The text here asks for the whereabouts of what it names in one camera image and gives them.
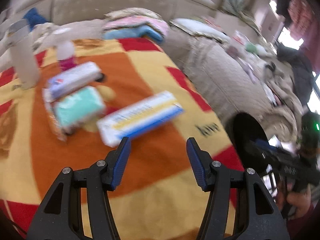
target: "bottle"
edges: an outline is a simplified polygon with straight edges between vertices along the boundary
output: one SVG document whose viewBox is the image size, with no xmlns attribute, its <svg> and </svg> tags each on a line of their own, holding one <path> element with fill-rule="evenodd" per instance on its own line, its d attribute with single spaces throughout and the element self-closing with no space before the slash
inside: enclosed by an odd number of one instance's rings
<svg viewBox="0 0 320 240">
<path fill-rule="evenodd" d="M 62 72 L 77 65 L 75 60 L 75 46 L 72 41 L 64 39 L 65 33 L 70 30 L 71 28 L 61 28 L 53 32 L 57 45 L 57 60 Z"/>
<path fill-rule="evenodd" d="M 6 48 L 9 49 L 12 65 L 21 80 L 21 88 L 34 87 L 40 78 L 40 71 L 32 50 L 30 27 L 26 19 L 10 25 Z"/>
</svg>

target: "blue cloth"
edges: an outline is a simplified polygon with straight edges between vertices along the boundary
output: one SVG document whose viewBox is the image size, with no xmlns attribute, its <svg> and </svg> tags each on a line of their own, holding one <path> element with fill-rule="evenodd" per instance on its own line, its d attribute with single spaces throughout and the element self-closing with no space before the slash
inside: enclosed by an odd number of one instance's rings
<svg viewBox="0 0 320 240">
<path fill-rule="evenodd" d="M 23 17 L 27 19 L 30 30 L 32 31 L 35 25 L 47 23 L 48 21 L 42 15 L 40 15 L 35 7 L 31 8 Z"/>
<path fill-rule="evenodd" d="M 107 31 L 103 34 L 103 39 L 111 40 L 111 39 L 124 39 L 124 38 L 140 38 L 143 36 L 148 36 L 157 44 L 161 44 L 163 42 L 163 37 L 161 34 L 156 32 L 148 25 L 141 25 L 135 28 L 122 28 L 117 30 Z"/>
</svg>

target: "white pillow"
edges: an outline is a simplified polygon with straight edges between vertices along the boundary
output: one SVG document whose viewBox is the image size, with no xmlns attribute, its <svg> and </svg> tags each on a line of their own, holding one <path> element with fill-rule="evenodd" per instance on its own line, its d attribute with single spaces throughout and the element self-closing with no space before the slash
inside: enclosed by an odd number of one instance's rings
<svg viewBox="0 0 320 240">
<path fill-rule="evenodd" d="M 214 28 L 196 20 L 177 18 L 170 21 L 172 25 L 184 30 L 192 36 L 205 36 L 209 38 L 220 38 L 230 42 L 230 37 Z"/>
</svg>

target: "pink garment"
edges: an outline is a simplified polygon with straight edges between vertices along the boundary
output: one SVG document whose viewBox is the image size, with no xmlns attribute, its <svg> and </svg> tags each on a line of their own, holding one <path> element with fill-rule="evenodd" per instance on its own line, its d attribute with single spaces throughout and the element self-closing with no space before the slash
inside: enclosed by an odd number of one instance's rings
<svg viewBox="0 0 320 240">
<path fill-rule="evenodd" d="M 304 42 L 300 47 L 300 51 L 308 57 L 313 71 L 318 74 L 320 73 L 320 24 L 315 17 L 302 38 Z"/>
<path fill-rule="evenodd" d="M 288 12 L 292 19 L 290 36 L 300 40 L 308 30 L 314 18 L 313 11 L 306 0 L 291 0 Z"/>
<path fill-rule="evenodd" d="M 138 27 L 141 25 L 149 25 L 164 37 L 167 36 L 169 30 L 169 25 L 165 21 L 140 15 L 127 16 L 115 21 L 108 22 L 104 25 L 104 30 Z"/>
</svg>

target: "blue gripper pad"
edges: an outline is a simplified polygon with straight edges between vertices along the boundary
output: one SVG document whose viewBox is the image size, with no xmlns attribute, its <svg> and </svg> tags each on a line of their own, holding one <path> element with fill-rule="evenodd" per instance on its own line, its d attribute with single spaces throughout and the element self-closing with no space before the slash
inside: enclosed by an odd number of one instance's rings
<svg viewBox="0 0 320 240">
<path fill-rule="evenodd" d="M 194 138 L 189 138 L 187 140 L 187 154 L 198 186 L 204 192 L 209 191 L 206 181 L 212 162 L 209 153 L 202 151 Z"/>
<path fill-rule="evenodd" d="M 124 137 L 116 150 L 119 156 L 113 168 L 113 176 L 110 184 L 113 190 L 115 190 L 116 187 L 120 185 L 122 175 L 124 173 L 124 169 L 125 169 L 125 166 L 127 165 L 127 161 L 130 155 L 130 151 L 131 151 L 131 142 L 127 137 Z"/>
</svg>

